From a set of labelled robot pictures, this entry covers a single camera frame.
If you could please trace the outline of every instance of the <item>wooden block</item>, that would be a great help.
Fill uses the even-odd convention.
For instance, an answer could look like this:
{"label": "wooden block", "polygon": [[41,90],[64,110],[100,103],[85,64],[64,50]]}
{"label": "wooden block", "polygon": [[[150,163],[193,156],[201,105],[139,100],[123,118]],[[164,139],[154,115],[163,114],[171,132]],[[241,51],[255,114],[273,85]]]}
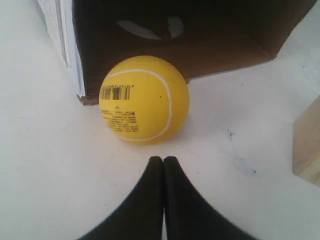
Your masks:
{"label": "wooden block", "polygon": [[293,172],[320,187],[320,96],[294,122]]}

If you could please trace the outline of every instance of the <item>barcode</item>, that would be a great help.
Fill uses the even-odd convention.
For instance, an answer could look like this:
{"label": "barcode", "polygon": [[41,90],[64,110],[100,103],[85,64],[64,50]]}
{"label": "barcode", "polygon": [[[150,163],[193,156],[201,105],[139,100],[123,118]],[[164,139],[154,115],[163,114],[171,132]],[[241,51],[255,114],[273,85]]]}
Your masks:
{"label": "barcode", "polygon": [[100,98],[103,100],[129,100],[131,85],[103,86],[100,91]]}

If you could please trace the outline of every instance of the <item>foam ball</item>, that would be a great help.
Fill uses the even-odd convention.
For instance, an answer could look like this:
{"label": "foam ball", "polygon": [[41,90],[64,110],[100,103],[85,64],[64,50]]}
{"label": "foam ball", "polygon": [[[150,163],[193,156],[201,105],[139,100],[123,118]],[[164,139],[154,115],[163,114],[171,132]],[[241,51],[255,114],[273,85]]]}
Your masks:
{"label": "foam ball", "polygon": [[99,93],[108,127],[121,139],[143,145],[172,137],[186,120],[189,102],[181,73],[154,56],[135,56],[116,65]]}

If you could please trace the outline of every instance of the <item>white floor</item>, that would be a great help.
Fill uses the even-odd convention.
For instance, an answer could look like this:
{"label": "white floor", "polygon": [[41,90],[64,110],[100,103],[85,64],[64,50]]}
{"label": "white floor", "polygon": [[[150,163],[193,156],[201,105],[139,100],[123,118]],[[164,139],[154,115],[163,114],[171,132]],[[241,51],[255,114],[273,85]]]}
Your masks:
{"label": "white floor", "polygon": [[320,188],[294,176],[292,123],[320,94],[320,3],[272,62],[193,80],[183,130],[117,139],[82,106],[29,0],[0,0],[0,239],[75,240],[127,196],[153,155],[261,240],[320,238]]}

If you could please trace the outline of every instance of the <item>tennis ball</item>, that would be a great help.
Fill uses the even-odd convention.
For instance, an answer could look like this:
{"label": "tennis ball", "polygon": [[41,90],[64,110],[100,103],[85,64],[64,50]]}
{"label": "tennis ball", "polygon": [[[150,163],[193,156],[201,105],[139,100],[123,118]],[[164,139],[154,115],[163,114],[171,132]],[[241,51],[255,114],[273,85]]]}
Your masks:
{"label": "tennis ball", "polygon": [[189,91],[181,73],[154,56],[135,56],[104,79],[99,106],[108,127],[121,139],[141,145],[172,137],[189,111]]}

